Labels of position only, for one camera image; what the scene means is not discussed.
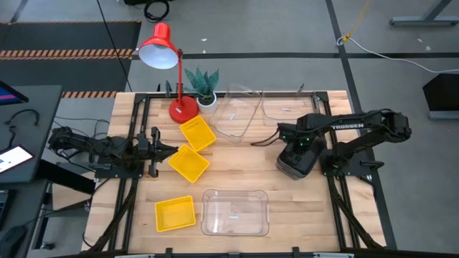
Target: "concrete floor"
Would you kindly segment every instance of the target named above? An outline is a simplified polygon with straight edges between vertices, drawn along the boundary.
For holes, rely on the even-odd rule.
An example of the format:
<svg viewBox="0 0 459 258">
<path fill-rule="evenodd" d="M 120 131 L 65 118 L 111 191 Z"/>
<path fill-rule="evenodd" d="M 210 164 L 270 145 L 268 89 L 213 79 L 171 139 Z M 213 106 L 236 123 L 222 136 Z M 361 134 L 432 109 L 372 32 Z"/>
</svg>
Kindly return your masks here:
<svg viewBox="0 0 459 258">
<path fill-rule="evenodd" d="M 333 0 L 343 34 L 356 21 L 365 0 Z M 459 27 L 392 28 L 392 16 L 421 15 L 434 0 L 372 1 L 353 37 L 377 52 L 459 52 Z M 140 19 L 142 12 L 115 0 L 100 0 L 107 20 Z M 0 3 L 0 22 L 7 22 L 19 0 Z M 176 0 L 164 20 L 171 25 L 174 44 L 186 53 L 338 52 L 325 1 L 317 0 Z M 453 1 L 444 15 L 459 15 Z M 19 21 L 101 20 L 95 0 L 28 0 Z M 150 36 L 154 24 L 142 23 L 138 44 Z M 348 53 L 362 52 L 352 43 Z M 459 68 L 459 59 L 416 59 L 434 70 Z M 383 59 L 350 59 L 364 110 L 391 108 L 410 119 L 412 138 L 396 145 L 377 146 L 389 216 L 399 249 L 459 253 L 459 123 L 427 119 L 422 86 L 435 75 L 410 64 Z M 255 90 L 348 90 L 340 59 L 193 59 L 184 67 L 220 68 L 219 89 L 230 83 Z M 154 70 L 133 61 L 129 81 L 134 91 L 155 90 L 158 83 L 175 83 L 176 70 Z M 113 99 L 63 99 L 58 115 L 69 118 L 109 119 Z M 94 123 L 58 120 L 92 134 Z M 56 161 L 51 153 L 44 158 Z M 81 247 L 85 219 L 65 218 L 49 226 L 45 239 L 56 250 L 38 250 L 30 257 L 74 254 Z"/>
</svg>

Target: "potted plant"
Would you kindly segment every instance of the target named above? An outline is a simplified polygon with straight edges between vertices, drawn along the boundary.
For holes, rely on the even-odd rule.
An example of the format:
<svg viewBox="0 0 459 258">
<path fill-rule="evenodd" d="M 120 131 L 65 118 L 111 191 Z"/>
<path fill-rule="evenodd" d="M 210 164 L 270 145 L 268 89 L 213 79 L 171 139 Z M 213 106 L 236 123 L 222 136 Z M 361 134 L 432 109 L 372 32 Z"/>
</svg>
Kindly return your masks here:
<svg viewBox="0 0 459 258">
<path fill-rule="evenodd" d="M 213 113 L 217 109 L 217 96 L 214 89 L 218 84 L 218 71 L 208 76 L 207 72 L 202 74 L 199 68 L 196 69 L 195 75 L 185 69 L 186 77 L 193 88 L 185 87 L 184 89 L 196 97 L 199 111 L 202 113 Z"/>
</svg>

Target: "lamp shade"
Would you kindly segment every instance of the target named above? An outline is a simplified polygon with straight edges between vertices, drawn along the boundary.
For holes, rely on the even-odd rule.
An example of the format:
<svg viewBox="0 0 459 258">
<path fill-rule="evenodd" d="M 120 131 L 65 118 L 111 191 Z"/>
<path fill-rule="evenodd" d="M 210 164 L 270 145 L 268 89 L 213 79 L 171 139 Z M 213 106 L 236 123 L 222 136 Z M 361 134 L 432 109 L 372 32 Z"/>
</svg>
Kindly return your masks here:
<svg viewBox="0 0 459 258">
<path fill-rule="evenodd" d="M 156 69 L 170 69 L 179 62 L 179 55 L 171 42 L 171 28 L 163 22 L 155 25 L 153 36 L 138 49 L 140 59 Z"/>
</svg>

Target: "yellow tray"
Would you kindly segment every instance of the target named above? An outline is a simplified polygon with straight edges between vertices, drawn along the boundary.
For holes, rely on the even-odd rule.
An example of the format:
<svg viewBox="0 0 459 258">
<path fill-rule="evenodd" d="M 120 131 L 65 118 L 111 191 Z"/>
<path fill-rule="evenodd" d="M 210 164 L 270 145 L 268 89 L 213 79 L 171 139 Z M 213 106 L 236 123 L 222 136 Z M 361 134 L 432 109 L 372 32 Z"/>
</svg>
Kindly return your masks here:
<svg viewBox="0 0 459 258">
<path fill-rule="evenodd" d="M 179 151 L 173 154 L 167 163 L 192 183 L 196 182 L 209 166 L 209 161 L 186 144 L 180 146 Z"/>
<path fill-rule="evenodd" d="M 180 229 L 196 224 L 193 197 L 160 201 L 155 204 L 156 230 L 158 232 Z"/>
<path fill-rule="evenodd" d="M 195 151 L 200 151 L 203 148 L 206 148 L 207 146 L 213 144 L 217 139 L 201 115 L 198 115 L 190 121 L 180 125 L 180 130 Z"/>
</svg>

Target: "artificial plant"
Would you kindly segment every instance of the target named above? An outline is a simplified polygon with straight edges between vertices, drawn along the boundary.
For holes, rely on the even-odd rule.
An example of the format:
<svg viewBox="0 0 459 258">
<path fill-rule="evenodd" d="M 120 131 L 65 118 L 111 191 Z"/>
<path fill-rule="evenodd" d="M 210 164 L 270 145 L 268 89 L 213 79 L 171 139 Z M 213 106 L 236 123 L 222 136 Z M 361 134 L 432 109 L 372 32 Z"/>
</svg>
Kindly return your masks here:
<svg viewBox="0 0 459 258">
<path fill-rule="evenodd" d="M 219 70 L 208 76 L 207 72 L 202 74 L 201 70 L 196 68 L 196 74 L 194 75 L 193 72 L 185 69 L 185 75 L 193 88 L 184 87 L 184 89 L 196 95 L 200 100 L 212 103 L 214 101 L 214 89 L 218 84 L 218 72 Z"/>
</svg>

